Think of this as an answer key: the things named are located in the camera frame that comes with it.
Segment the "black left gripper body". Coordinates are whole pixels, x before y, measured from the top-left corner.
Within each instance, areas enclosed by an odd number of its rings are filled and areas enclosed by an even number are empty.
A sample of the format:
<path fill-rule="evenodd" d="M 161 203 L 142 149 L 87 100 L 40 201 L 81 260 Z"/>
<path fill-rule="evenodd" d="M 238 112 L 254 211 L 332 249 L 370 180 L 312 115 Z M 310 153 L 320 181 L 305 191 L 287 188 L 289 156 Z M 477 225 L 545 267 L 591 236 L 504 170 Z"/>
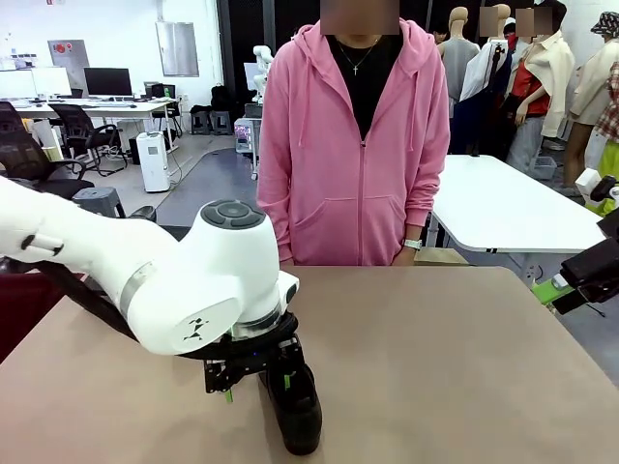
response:
<path fill-rule="evenodd" d="M 246 376 L 268 370 L 277 372 L 281 376 L 280 355 L 282 350 L 288 346 L 298 346 L 302 349 L 295 333 L 288 339 L 276 341 L 266 347 L 251 347 L 244 349 L 240 354 L 228 354 L 220 360 L 205 361 L 205 391 L 207 393 L 221 392 L 219 386 L 221 376 L 234 376 L 238 383 Z"/>

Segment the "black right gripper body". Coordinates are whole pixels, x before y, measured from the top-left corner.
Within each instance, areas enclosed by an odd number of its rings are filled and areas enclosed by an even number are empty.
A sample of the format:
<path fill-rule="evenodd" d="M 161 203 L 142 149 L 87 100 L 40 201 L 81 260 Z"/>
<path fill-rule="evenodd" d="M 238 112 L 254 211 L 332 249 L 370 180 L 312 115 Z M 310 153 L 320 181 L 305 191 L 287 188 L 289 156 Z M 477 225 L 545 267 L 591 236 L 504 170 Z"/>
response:
<path fill-rule="evenodd" d="M 616 251 L 618 249 L 619 211 L 614 210 L 608 213 L 597 222 L 597 225 L 605 236 L 605 239 L 597 244 L 597 248 Z"/>

